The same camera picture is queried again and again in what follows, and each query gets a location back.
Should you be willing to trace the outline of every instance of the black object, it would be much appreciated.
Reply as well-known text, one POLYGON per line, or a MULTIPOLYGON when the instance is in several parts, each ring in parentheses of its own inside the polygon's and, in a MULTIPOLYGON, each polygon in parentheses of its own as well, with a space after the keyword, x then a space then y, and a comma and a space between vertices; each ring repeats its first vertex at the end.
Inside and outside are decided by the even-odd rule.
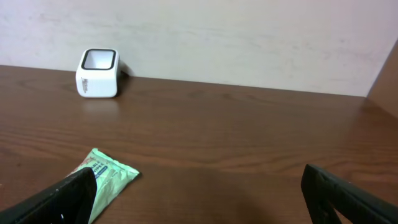
POLYGON ((1 224, 87 224, 97 184, 86 167, 27 200, 0 212, 1 224))
POLYGON ((334 209, 352 223, 398 223, 398 208, 311 164, 301 181, 313 224, 341 223, 334 209))

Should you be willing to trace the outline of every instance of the tissue packet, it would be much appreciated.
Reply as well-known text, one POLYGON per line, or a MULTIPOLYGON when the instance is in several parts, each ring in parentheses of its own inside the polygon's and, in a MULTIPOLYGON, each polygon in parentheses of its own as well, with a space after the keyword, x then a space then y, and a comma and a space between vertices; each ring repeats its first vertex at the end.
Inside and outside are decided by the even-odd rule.
POLYGON ((93 169, 97 182, 97 193, 88 222, 91 223, 139 172, 99 152, 96 148, 91 150, 72 173, 84 167, 93 169))

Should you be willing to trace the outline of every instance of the white wall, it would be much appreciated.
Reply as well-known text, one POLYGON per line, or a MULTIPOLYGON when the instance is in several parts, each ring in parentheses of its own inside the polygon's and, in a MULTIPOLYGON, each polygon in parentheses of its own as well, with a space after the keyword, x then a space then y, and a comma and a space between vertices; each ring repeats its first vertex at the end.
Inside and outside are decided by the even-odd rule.
POLYGON ((140 77, 365 96, 397 24, 397 0, 0 0, 0 64, 111 47, 140 77))

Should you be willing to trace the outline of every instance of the white container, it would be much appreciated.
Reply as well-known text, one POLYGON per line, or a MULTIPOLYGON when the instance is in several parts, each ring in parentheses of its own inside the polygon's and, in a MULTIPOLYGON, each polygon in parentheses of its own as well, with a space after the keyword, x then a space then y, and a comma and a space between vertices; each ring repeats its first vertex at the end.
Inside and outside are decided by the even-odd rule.
POLYGON ((77 91, 83 97, 114 97, 118 92, 119 53, 113 49, 88 49, 76 71, 77 91))

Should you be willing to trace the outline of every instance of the wooden table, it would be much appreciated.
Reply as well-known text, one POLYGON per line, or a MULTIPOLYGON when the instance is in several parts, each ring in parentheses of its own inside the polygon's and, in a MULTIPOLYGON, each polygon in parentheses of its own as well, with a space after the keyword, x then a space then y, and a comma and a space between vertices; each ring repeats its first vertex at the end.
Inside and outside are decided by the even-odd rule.
POLYGON ((143 173, 96 223, 310 223, 305 164, 398 204, 398 122, 353 96, 130 78, 113 99, 75 74, 0 67, 0 210, 98 147, 143 173))

